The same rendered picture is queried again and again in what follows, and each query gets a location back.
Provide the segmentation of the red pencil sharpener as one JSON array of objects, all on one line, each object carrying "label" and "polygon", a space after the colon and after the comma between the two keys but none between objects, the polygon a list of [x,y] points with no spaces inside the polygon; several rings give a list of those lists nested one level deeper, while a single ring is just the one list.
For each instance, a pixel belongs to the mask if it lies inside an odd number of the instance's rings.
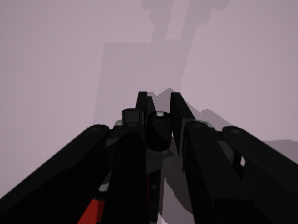
[{"label": "red pencil sharpener", "polygon": [[[158,221],[160,174],[174,165],[175,154],[169,150],[172,137],[172,116],[154,111],[147,118],[146,175],[150,222]],[[77,224],[96,224],[101,220],[112,168]]]}]

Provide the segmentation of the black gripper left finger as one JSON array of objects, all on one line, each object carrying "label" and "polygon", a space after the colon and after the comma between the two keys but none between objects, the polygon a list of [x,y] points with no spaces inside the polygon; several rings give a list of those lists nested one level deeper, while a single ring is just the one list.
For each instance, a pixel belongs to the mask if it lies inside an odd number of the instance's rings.
[{"label": "black gripper left finger", "polygon": [[146,141],[147,92],[139,92],[113,129],[88,127],[5,194],[0,224],[77,224],[111,168],[96,224],[150,224]]}]

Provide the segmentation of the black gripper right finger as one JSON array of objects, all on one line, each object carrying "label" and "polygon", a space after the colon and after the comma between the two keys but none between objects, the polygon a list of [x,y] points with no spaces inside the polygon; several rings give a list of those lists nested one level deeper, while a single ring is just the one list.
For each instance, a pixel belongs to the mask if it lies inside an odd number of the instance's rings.
[{"label": "black gripper right finger", "polygon": [[195,120],[180,92],[170,114],[195,224],[298,224],[297,163],[242,128]]}]

